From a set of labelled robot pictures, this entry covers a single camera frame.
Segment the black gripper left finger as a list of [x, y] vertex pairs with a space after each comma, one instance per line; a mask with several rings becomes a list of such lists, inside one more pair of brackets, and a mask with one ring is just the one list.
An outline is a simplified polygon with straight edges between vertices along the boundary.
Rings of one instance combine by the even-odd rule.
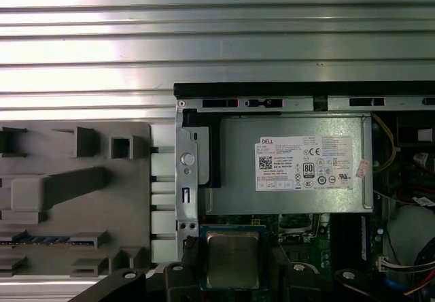
[[200, 242], [187, 238], [181, 260], [147, 277], [140, 269], [119, 269], [81, 292], [72, 301], [202, 301], [199, 284]]

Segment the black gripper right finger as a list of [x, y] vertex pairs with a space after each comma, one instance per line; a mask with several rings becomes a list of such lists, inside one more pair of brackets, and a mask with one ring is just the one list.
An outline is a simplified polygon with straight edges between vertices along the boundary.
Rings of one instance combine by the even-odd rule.
[[354, 269], [340, 269], [328, 281], [311, 264], [292, 262], [280, 246], [268, 257], [272, 301], [411, 301], [412, 298]]

